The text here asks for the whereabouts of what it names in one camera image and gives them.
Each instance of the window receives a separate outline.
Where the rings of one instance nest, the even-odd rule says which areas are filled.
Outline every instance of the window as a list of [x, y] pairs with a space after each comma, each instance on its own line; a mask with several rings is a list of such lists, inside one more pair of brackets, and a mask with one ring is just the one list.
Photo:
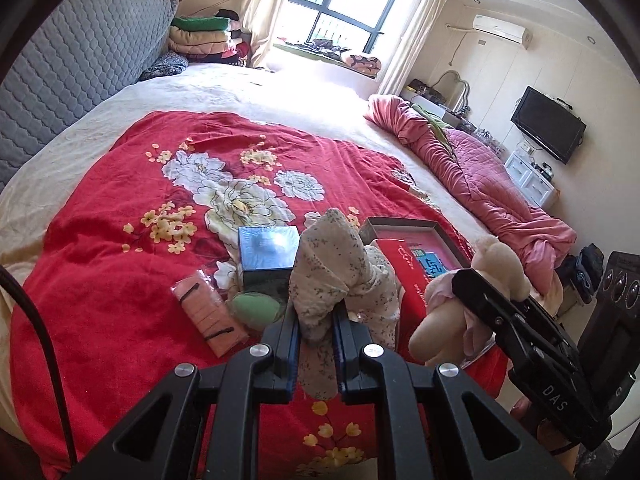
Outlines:
[[315, 38], [371, 52], [396, 0], [289, 0], [277, 36], [289, 43]]

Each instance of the green oval object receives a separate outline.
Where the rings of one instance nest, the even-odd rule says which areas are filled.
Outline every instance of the green oval object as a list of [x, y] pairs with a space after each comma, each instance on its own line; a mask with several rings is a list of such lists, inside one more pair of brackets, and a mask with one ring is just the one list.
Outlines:
[[239, 322], [262, 332], [280, 317], [283, 308], [271, 296], [244, 292], [231, 300], [229, 310]]

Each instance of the red floral blanket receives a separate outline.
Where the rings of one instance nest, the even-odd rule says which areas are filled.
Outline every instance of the red floral blanket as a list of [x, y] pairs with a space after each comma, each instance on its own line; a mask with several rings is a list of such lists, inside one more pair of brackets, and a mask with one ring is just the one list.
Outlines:
[[[350, 142], [231, 113], [155, 112], [130, 127], [53, 219], [25, 283], [54, 341], [79, 455], [177, 363], [228, 358], [215, 357], [170, 287], [204, 268], [233, 289], [238, 226], [302, 230], [329, 207], [356, 226], [368, 216], [433, 219], [471, 258], [452, 225], [394, 177], [398, 170], [398, 160]], [[21, 427], [46, 476], [59, 478], [68, 464], [49, 376], [18, 309], [11, 338]], [[471, 373], [497, 394], [505, 368], [495, 349]], [[373, 413], [300, 389], [289, 406], [264, 406], [260, 478], [376, 456]]]

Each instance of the air conditioner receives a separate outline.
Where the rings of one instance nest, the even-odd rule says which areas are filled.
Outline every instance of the air conditioner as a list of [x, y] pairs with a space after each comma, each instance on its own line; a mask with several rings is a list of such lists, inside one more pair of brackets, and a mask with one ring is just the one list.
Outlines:
[[515, 23], [504, 22], [503, 20], [496, 20], [489, 16], [483, 16], [482, 14], [476, 14], [474, 29], [513, 41], [513, 43], [520, 44], [524, 48], [529, 47], [531, 38], [533, 37], [532, 33], [524, 27], [516, 25]]

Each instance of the mirror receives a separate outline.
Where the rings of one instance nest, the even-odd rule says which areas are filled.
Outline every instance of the mirror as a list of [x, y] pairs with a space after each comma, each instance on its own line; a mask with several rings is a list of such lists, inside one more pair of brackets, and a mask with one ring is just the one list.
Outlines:
[[431, 88], [444, 97], [445, 106], [453, 113], [464, 114], [468, 109], [469, 83], [460, 79], [455, 70], [447, 70]]

